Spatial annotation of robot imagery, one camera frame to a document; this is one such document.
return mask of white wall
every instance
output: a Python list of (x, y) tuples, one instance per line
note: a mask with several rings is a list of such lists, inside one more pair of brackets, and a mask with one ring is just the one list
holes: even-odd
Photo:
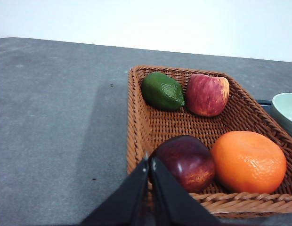
[(292, 62), (292, 0), (0, 0), (0, 38)]

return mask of wicker basket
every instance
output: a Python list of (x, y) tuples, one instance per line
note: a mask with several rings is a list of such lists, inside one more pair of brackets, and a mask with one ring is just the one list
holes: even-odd
[[(216, 117), (200, 117), (182, 107), (164, 112), (147, 105), (140, 86), (150, 72), (163, 72), (178, 81), (184, 93), (190, 76), (202, 73), (222, 76), (230, 84), (230, 97), (224, 111)], [(218, 137), (233, 130), (254, 131), (277, 143), (287, 159), (284, 181), (272, 194), (230, 193), (213, 181), (199, 194), (191, 194), (208, 211), (224, 218), (250, 218), (292, 212), (292, 138), (261, 108), (233, 78), (225, 73), (197, 69), (137, 65), (129, 71), (128, 97), (128, 173), (139, 161), (165, 140), (177, 135), (192, 135), (209, 149)]]

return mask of gray table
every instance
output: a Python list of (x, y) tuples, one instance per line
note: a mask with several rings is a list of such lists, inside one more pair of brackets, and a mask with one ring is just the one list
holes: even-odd
[[(0, 39), (0, 226), (78, 223), (121, 184), (138, 64), (223, 71), (256, 99), (292, 92), (288, 62)], [(292, 214), (224, 221), (292, 225)]]

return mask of red apple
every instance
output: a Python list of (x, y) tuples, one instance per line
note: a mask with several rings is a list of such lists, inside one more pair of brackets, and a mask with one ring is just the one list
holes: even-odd
[(186, 90), (186, 106), (201, 116), (219, 115), (227, 104), (230, 85), (224, 77), (193, 74)]
[(156, 156), (189, 193), (206, 188), (214, 178), (215, 165), (207, 147), (197, 138), (182, 135), (166, 140), (151, 154)]

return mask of tangerine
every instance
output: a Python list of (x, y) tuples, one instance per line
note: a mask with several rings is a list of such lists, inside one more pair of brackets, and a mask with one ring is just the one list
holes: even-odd
[(286, 159), (281, 148), (256, 132), (225, 133), (211, 154), (217, 180), (233, 192), (271, 193), (285, 176)]

